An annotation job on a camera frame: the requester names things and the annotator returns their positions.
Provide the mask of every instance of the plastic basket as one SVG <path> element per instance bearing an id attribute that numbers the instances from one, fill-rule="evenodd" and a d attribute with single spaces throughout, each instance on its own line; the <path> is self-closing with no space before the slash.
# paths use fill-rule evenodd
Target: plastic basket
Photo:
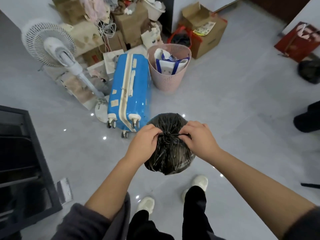
<path id="1" fill-rule="evenodd" d="M 156 70 L 156 61 L 155 61 L 155 51 L 156 49 L 161 48 L 170 52 L 174 57 L 178 59 L 184 59 L 186 57 L 191 58 L 191 50 L 181 44 L 162 44 L 155 45 L 148 49 L 148 61 L 150 67 L 151 78 L 155 86 L 164 92 L 174 92 L 179 87 L 182 77 L 185 74 L 187 67 L 190 63 L 188 61 L 185 68 L 183 68 L 180 72 L 174 75 L 163 75 Z"/>
<path id="2" fill-rule="evenodd" d="M 160 9 L 156 8 L 154 5 L 152 5 L 147 0 L 142 0 L 142 4 L 144 5 L 144 7 L 146 9 L 148 9 L 148 17 L 152 21 L 155 21 L 155 22 L 158 21 L 161 14 L 163 14 L 165 12 L 165 10 L 160 10 Z"/>

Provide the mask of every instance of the cord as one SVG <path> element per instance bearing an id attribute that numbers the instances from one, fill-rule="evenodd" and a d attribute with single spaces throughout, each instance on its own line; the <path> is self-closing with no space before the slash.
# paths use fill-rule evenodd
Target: cord
<path id="1" fill-rule="evenodd" d="M 99 47 L 99 51 L 101 53 L 106 53 L 106 52 L 112 51 L 112 49 L 110 48 L 110 45 L 109 45 L 109 38 L 112 38 L 115 35 L 116 29 L 117 29 L 116 24 L 113 22 L 112 16 L 110 15 L 109 24 L 106 24 L 106 23 L 100 21 L 97 25 L 97 28 L 98 28 L 99 33 L 101 35 L 101 38 L 105 44 L 105 52 L 102 52 L 100 47 Z"/>

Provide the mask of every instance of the gray sleeve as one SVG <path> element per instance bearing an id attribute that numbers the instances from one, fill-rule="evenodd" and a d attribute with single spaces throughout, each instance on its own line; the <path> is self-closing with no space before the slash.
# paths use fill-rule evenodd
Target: gray sleeve
<path id="1" fill-rule="evenodd" d="M 320 239 L 320 207 L 315 207 L 297 220 L 283 237 L 283 240 L 301 239 Z"/>
<path id="2" fill-rule="evenodd" d="M 75 203 L 51 240 L 102 240 L 110 225 L 106 217 Z"/>

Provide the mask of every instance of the black furniture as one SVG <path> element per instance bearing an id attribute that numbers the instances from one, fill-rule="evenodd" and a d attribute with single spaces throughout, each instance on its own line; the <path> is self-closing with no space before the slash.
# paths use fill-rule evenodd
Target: black furniture
<path id="1" fill-rule="evenodd" d="M 0 239 L 61 209 L 28 111 L 0 106 Z"/>

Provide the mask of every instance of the forearm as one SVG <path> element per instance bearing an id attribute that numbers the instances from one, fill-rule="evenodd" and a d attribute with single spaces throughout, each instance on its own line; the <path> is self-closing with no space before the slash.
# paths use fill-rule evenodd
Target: forearm
<path id="1" fill-rule="evenodd" d="M 121 209 L 129 184 L 139 167 L 134 160 L 121 159 L 85 206 L 113 220 Z"/>
<path id="2" fill-rule="evenodd" d="M 278 239 L 315 205 L 222 151 L 208 160 L 221 172 Z"/>

